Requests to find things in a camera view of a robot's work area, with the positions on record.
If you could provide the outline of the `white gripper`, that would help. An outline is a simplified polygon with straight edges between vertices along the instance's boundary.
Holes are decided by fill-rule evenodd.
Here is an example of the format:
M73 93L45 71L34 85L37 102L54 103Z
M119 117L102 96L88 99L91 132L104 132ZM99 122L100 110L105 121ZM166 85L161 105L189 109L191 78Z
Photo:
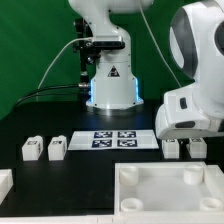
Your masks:
M200 111L191 89L177 89L164 95L155 120L156 136L161 140L224 136L224 119Z

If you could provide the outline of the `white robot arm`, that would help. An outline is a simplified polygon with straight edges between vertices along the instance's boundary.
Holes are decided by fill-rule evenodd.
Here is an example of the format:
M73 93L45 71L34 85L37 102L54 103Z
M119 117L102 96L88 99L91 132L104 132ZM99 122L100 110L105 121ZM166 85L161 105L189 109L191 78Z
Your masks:
M110 13L132 13L153 0L68 0L89 26L90 56L96 62L87 107L107 115L143 104L131 71L131 38L113 25ZM181 7L169 30L178 67L194 82L164 95L155 120L159 139L224 136L224 0Z

